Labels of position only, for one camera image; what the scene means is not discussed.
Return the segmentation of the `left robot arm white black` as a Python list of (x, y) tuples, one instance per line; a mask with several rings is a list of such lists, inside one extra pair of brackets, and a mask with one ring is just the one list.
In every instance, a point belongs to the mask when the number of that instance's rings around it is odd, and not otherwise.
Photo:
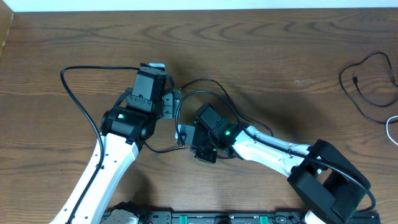
[(162, 63), (142, 63), (136, 68), (134, 86), (105, 112), (101, 126), (95, 122), (66, 83), (63, 68), (60, 78), (64, 89), (93, 127), (97, 143), (93, 155), (71, 196), (53, 223), (99, 223), (127, 168), (136, 160), (142, 146), (154, 133), (159, 119), (174, 116), (172, 77)]

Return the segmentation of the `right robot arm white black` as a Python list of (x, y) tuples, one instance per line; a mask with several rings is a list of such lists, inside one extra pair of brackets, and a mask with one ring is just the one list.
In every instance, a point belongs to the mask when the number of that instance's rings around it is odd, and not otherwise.
[(368, 179), (327, 141), (312, 146), (283, 141), (247, 123), (231, 123), (209, 104), (195, 112), (194, 123), (178, 130), (197, 159), (214, 163), (218, 151), (224, 151), (286, 176), (308, 208), (305, 223), (347, 223), (370, 194)]

